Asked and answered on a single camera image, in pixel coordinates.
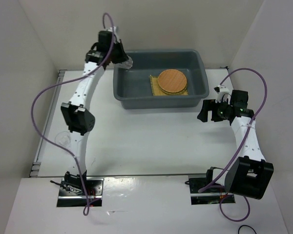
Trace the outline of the clear plastic cup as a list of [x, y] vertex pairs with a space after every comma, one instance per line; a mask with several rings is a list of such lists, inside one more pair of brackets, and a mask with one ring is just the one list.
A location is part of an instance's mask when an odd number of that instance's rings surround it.
[[71, 138], [70, 138], [70, 132], [60, 132], [55, 136], [54, 142], [66, 149], [70, 150], [71, 147]]
[[126, 69], [126, 70], [131, 69], [132, 66], [133, 66], [133, 60], [130, 56], [128, 56], [128, 59], [126, 61], [121, 62], [121, 63], [117, 63], [114, 65], [114, 67], [116, 67], [116, 68]]

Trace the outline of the square bamboo mat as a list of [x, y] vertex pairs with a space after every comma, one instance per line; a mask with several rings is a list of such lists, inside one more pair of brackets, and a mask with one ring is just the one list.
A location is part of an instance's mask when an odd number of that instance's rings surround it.
[[149, 78], [153, 96], [188, 96], [187, 88], [178, 93], [165, 92], [160, 88], [158, 84], [158, 77], [150, 75]]

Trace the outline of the orange round woven coaster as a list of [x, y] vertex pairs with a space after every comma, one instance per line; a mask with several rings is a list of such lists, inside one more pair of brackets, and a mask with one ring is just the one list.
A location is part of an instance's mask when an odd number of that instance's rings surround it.
[[169, 92], [178, 92], [188, 85], [188, 81], [181, 71], [168, 69], [158, 76], [158, 84]]

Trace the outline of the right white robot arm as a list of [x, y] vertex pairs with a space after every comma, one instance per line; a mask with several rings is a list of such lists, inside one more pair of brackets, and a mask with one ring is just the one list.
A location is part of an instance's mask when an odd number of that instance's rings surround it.
[[198, 119], [207, 122], [227, 120], [233, 130], [237, 151], [233, 159], [218, 175], [205, 178], [204, 186], [210, 192], [221, 185], [225, 191], [253, 199], [261, 199], [273, 175], [272, 163], [265, 160], [257, 139], [254, 111], [248, 109], [248, 92], [230, 91], [226, 86], [215, 87], [216, 99], [203, 101]]

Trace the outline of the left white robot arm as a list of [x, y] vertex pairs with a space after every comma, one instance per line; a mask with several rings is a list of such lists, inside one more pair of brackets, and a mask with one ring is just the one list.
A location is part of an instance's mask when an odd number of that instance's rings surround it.
[[64, 175], [64, 185], [82, 195], [87, 190], [85, 154], [89, 133], [95, 125], [95, 117], [89, 111], [96, 86], [106, 67], [118, 64], [126, 69], [132, 67], [132, 59], [123, 48], [118, 35], [118, 27], [110, 27], [99, 32], [98, 41], [91, 46], [85, 56], [83, 78], [69, 102], [61, 104], [61, 112], [70, 132], [70, 151], [74, 154], [74, 164]]

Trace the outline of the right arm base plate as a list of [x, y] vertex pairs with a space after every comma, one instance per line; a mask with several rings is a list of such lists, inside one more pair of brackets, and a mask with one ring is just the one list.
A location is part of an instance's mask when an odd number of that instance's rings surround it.
[[199, 192], [199, 189], [205, 187], [208, 183], [206, 174], [188, 176], [185, 184], [189, 187], [191, 205], [219, 204], [221, 199], [227, 196], [229, 198], [224, 203], [235, 203], [234, 195], [230, 195], [223, 188], [219, 188], [219, 184], [216, 184], [217, 188], [212, 187], [203, 192]]

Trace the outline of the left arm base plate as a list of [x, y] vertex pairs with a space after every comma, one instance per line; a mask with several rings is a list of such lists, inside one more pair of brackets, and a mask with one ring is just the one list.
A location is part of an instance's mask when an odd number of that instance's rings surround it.
[[[82, 188], [75, 188], [71, 185], [66, 185], [64, 179], [62, 179], [61, 183], [56, 184], [60, 187], [57, 198], [57, 207], [68, 208], [86, 206], [86, 195]], [[88, 177], [85, 185], [90, 207], [101, 207], [104, 179], [99, 177]]]

